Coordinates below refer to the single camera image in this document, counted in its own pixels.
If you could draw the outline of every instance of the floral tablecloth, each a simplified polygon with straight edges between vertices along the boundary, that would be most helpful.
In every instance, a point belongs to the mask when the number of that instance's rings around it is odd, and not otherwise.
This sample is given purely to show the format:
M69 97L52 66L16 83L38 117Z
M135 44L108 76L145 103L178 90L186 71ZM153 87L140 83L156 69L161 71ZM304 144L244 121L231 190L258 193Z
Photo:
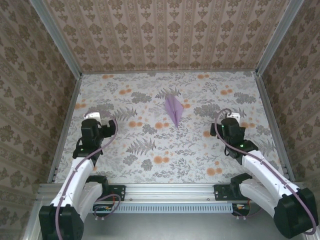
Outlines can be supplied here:
M165 110L166 94L184 106L178 128ZM55 182L62 183L70 170L83 115L95 111L102 124L109 120L106 112L113 114L118 134L92 174L118 184L229 182L246 170L210 136L215 113L223 108L240 113L246 139L282 173L252 72L93 74L82 77Z

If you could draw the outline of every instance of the origami crane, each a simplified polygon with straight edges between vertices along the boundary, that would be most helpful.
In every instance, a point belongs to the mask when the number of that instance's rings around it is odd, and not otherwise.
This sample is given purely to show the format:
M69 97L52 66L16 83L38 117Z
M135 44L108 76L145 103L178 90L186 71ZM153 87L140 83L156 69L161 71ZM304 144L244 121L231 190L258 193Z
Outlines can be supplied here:
M172 94L167 94L165 96L164 106L174 125L178 127L184 107Z

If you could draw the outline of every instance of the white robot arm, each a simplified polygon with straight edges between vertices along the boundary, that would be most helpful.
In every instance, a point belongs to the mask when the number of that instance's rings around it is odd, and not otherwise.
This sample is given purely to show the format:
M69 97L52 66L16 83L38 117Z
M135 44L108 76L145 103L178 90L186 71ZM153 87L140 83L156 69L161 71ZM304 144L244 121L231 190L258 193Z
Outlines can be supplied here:
M319 221L314 194L308 188L300 189L282 176L252 141L244 139L246 129L240 127L238 121L227 117L221 124L213 123L210 133L216 136L218 132L225 143L225 154L247 168L259 182L247 173L233 177L229 186L231 198L228 200L253 200L273 218L278 230L287 238L315 229Z
M43 240L80 240L85 219L95 201L109 195L107 177L90 176L103 154L104 138L113 135L114 139L116 135L116 122L108 123L101 124L98 112L88 114L82 121L82 137L76 143L69 174L51 204L42 206L39 212Z

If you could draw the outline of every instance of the wallpaper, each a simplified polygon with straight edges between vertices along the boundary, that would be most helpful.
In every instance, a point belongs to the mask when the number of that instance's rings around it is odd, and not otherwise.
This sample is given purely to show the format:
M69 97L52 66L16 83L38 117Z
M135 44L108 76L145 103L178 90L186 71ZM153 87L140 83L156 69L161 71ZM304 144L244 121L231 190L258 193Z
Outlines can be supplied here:
M0 1L0 239L23 236L75 78L27 0Z
M262 78L296 179L319 204L320 1L304 1Z
M45 0L85 73L255 69L289 0Z
M165 109L166 94L183 104L178 128ZM225 145L210 135L224 108L240 113L246 139L282 173L252 72L90 74L82 77L55 182L63 183L70 171L88 112L100 112L102 124L110 120L106 112L118 122L118 134L93 172L109 183L227 183L252 174L225 156Z

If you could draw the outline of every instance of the damask wallpaper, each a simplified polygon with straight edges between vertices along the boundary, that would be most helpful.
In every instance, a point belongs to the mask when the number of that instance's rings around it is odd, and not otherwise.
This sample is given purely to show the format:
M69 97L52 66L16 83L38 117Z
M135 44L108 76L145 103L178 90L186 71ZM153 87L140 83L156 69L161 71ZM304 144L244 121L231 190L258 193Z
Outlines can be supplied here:
M320 203L319 0L304 1L262 78L296 179Z
M75 78L27 0L0 1L0 239L16 240L45 183Z
M289 0L45 0L85 73L254 69Z

